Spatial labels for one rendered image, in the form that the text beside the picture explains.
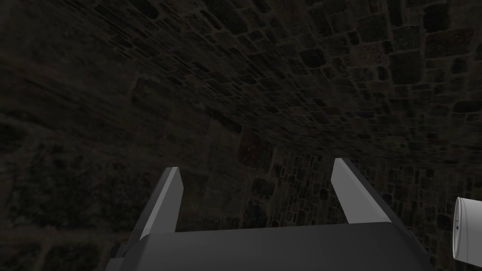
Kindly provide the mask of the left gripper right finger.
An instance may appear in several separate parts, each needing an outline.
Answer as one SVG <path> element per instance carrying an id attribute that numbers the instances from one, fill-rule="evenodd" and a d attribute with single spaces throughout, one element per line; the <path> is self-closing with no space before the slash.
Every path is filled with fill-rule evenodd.
<path id="1" fill-rule="evenodd" d="M 409 233 L 398 215 L 348 158 L 336 158 L 331 184 L 348 223 L 390 222 Z"/>

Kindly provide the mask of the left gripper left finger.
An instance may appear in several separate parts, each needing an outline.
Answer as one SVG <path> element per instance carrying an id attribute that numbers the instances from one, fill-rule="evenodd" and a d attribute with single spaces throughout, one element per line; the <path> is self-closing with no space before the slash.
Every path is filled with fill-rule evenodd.
<path id="1" fill-rule="evenodd" d="M 166 168 L 129 237 L 127 248 L 149 234 L 174 232 L 183 192 L 179 168 Z"/>

